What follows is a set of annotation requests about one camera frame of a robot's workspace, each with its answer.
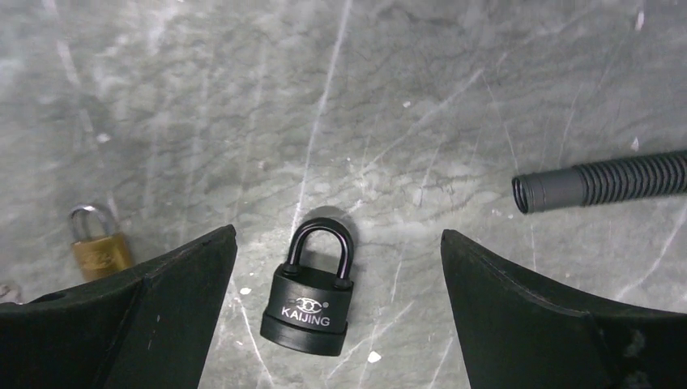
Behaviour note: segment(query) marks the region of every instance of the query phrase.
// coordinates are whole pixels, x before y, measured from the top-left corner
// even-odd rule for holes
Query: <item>black hose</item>
[[[575,165],[513,178],[524,213],[617,203],[687,192],[687,151]]]

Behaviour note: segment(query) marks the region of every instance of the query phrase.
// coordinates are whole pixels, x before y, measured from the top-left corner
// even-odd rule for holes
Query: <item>metal object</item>
[[[687,387],[687,314],[581,292],[455,231],[442,262],[472,389]]]
[[[89,234],[81,234],[76,226],[76,216],[82,213],[97,216],[105,235],[90,237]],[[124,234],[117,231],[109,213],[96,205],[80,204],[71,209],[69,218],[71,233],[76,240],[71,249],[86,281],[105,278],[133,266]]]
[[[315,231],[327,231],[339,240],[341,257],[336,274],[300,264],[305,240]],[[303,223],[293,234],[286,263],[275,271],[260,335],[303,353],[340,355],[353,297],[349,278],[352,262],[353,240],[341,223],[326,217]]]
[[[606,160],[513,178],[522,213],[687,193],[687,151]]]
[[[236,258],[223,227],[108,278],[0,304],[0,387],[198,387]]]

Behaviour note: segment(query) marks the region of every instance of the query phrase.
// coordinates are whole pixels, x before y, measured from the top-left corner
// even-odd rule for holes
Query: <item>padlock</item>
[[[314,231],[327,231],[339,240],[341,257],[336,274],[301,266],[305,239]],[[275,270],[260,335],[303,353],[340,355],[353,297],[349,278],[352,263],[353,239],[341,223],[326,217],[303,223],[293,234],[286,262]]]
[[[82,236],[76,227],[76,216],[86,212],[97,216],[105,235]],[[81,274],[86,281],[111,276],[133,266],[124,234],[117,230],[114,219],[103,209],[92,204],[81,204],[72,208],[69,214],[71,233],[76,242],[71,245]]]

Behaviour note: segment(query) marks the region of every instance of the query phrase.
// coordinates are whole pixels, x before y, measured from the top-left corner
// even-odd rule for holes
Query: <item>scratched surface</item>
[[[81,281],[77,202],[109,205],[138,261],[236,225],[201,388],[467,389],[443,229],[581,290],[687,312],[684,197],[525,217],[510,194],[518,172],[687,147],[687,4],[650,0],[641,31],[637,10],[4,0],[0,281],[25,301]],[[258,334],[290,234],[321,206],[359,231],[337,358]],[[333,238],[312,242],[336,255]]]

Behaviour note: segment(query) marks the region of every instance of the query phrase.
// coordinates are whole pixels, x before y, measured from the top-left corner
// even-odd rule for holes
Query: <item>brass padlock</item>
[[[82,212],[97,216],[105,232],[104,236],[90,237],[85,228],[83,230],[86,236],[79,233],[75,219]],[[96,205],[81,204],[71,209],[69,219],[71,233],[76,240],[71,245],[71,250],[86,281],[105,278],[133,266],[124,234],[117,230],[109,212]]]

